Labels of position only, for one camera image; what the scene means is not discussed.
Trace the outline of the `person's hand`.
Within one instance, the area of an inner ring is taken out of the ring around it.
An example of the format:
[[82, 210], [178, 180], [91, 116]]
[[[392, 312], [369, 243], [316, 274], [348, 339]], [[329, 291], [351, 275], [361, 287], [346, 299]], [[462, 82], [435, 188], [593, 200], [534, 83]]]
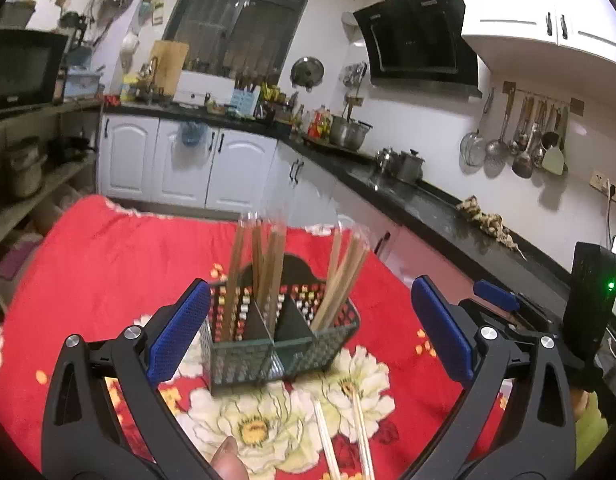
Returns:
[[237, 442], [228, 436], [217, 448], [210, 465], [223, 480], [248, 480], [247, 468], [238, 457]]

